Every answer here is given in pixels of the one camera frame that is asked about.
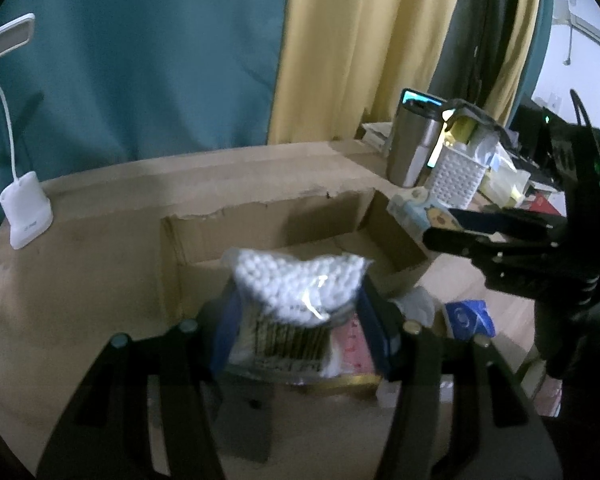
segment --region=teal curtain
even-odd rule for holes
[[[531,97],[531,94],[536,88],[538,78],[540,77],[540,71],[542,70],[542,64],[546,57],[546,50],[549,46],[549,35],[551,34],[553,16],[554,0],[540,0],[538,15],[536,16],[536,26],[531,38],[531,45],[529,46],[529,54],[526,58],[525,66],[522,69],[518,91],[516,92],[516,98],[513,101],[511,114],[509,115],[509,124],[511,124],[513,116],[520,105],[522,96],[527,94]]]
[[[267,142],[286,0],[5,0],[36,15],[0,59],[20,174]],[[0,105],[0,192],[11,181]]]

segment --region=white desk lamp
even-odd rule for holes
[[[0,58],[31,40],[36,17],[29,13],[0,27]],[[11,247],[20,249],[46,231],[54,219],[51,202],[42,191],[35,171],[18,177],[16,174],[13,131],[7,99],[0,86],[0,101],[4,108],[11,150],[13,182],[0,193],[0,205],[11,226]]]

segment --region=yellow curtain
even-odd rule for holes
[[[426,91],[456,0],[288,0],[269,143],[347,139]]]
[[[540,0],[518,0],[504,62],[484,105],[484,110],[500,124],[506,124],[511,113],[534,34],[539,6]]]

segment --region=black cable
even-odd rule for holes
[[[578,126],[582,126],[582,121],[580,119],[580,112],[582,112],[582,117],[584,118],[584,123],[587,128],[591,127],[591,121],[589,121],[589,115],[584,108],[584,104],[582,104],[582,100],[578,93],[572,88],[569,90],[569,94],[571,95],[571,101],[573,101],[573,107],[576,110],[576,118],[578,120]]]
[[[573,45],[573,23],[571,23],[571,19],[569,22],[569,52],[567,54],[567,59],[565,59],[562,64],[565,66],[569,66],[571,64],[571,46]]]

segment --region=plastic bag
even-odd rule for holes
[[[295,383],[338,374],[342,352],[331,329],[351,318],[368,260],[346,254],[301,261],[234,248],[222,262],[232,268],[242,301],[230,364]]]
[[[447,303],[442,311],[445,316],[447,335],[467,341],[476,334],[495,337],[493,319],[483,300],[464,300]]]

